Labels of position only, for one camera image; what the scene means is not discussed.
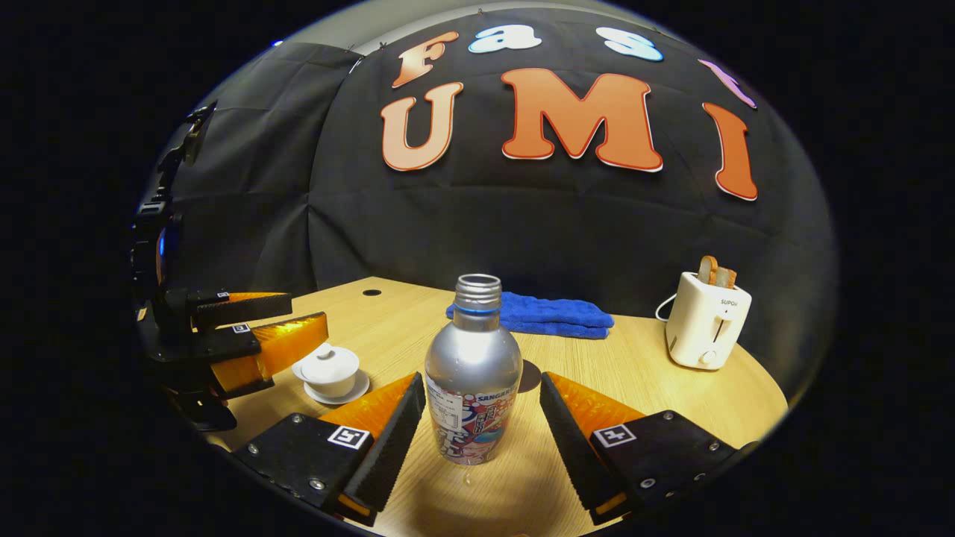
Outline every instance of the orange letter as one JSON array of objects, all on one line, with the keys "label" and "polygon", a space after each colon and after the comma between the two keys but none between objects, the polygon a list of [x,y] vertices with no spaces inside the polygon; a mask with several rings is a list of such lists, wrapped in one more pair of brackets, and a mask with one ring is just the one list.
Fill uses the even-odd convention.
[{"label": "orange letter", "polygon": [[401,53],[401,73],[398,78],[392,82],[392,89],[404,85],[428,73],[434,65],[426,65],[425,58],[436,60],[444,54],[444,44],[457,39],[457,32],[447,32],[421,43],[417,47],[411,47]]},{"label": "orange letter", "polygon": [[579,159],[606,121],[604,143],[597,146],[598,159],[647,172],[663,168],[663,158],[653,150],[647,120],[650,88],[642,80],[600,75],[580,99],[546,69],[516,69],[500,79],[514,87],[514,137],[504,143],[505,156],[540,160],[553,155],[554,144],[543,137],[543,119],[547,118],[567,154]]},{"label": "orange letter", "polygon": [[746,123],[725,108],[711,102],[703,103],[703,110],[716,122],[723,167],[716,172],[716,184],[727,194],[748,202],[756,199],[756,185],[750,173],[750,152],[746,149]]},{"label": "orange letter", "polygon": [[455,95],[461,93],[464,84],[452,82],[432,88],[424,94],[431,101],[431,134],[428,141],[418,147],[409,147],[408,111],[414,106],[414,97],[400,98],[381,109],[385,130],[381,135],[381,154],[385,163],[406,172],[419,170],[435,163],[444,155],[451,143],[451,121],[455,114]]}]

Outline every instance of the saucer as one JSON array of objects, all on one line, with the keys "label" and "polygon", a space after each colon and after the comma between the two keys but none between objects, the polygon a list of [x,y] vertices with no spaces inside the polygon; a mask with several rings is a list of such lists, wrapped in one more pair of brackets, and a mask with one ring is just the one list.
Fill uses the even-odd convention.
[{"label": "saucer", "polygon": [[359,397],[362,397],[363,395],[365,395],[365,392],[368,391],[368,388],[370,385],[371,385],[371,380],[368,378],[368,374],[360,369],[357,372],[355,372],[354,387],[351,388],[350,392],[348,392],[347,394],[344,394],[341,397],[322,396],[318,394],[317,392],[315,392],[315,390],[312,390],[311,386],[309,386],[307,382],[303,382],[303,386],[305,387],[305,393],[309,397],[315,399],[316,401],[320,403],[325,403],[325,404],[345,404],[347,402],[352,402],[358,399]]}]

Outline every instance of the wooden table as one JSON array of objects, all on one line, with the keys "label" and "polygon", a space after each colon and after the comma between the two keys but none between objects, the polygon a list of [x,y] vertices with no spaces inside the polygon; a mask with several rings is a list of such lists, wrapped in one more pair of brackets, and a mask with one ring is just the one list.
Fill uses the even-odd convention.
[{"label": "wooden table", "polygon": [[[381,294],[362,293],[370,289]],[[329,343],[354,351],[375,389],[415,371],[424,375],[428,346],[449,322],[444,311],[453,300],[453,291],[366,278],[295,298],[294,314],[249,324],[324,311]],[[691,370],[669,358],[664,323],[613,317],[607,339],[514,337],[523,357],[542,372],[566,376],[645,414],[675,410],[733,447],[763,438],[785,415],[779,387],[738,345],[719,371]],[[239,426],[209,434],[209,441],[230,449],[293,412],[317,417],[332,409],[309,398],[290,370],[274,380],[273,388],[231,399]],[[518,395],[497,458],[478,466],[459,466],[438,455],[425,409],[392,496],[367,529],[402,536],[542,537],[603,527],[590,521],[567,477],[541,410],[540,390],[539,385]]]}]

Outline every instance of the bottle cap opening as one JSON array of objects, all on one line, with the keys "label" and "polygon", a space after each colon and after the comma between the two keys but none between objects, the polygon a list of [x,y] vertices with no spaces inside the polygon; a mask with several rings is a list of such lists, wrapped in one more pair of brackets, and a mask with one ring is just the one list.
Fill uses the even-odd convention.
[{"label": "bottle cap opening", "polygon": [[500,278],[489,274],[464,274],[457,278],[455,306],[469,311],[500,308]]}]

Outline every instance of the white cup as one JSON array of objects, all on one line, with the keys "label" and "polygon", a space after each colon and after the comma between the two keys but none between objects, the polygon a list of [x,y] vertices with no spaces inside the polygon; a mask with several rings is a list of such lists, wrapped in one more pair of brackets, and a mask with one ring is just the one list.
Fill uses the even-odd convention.
[{"label": "white cup", "polygon": [[322,343],[318,349],[292,364],[292,373],[322,397],[347,395],[355,385],[358,356],[348,349]]}]

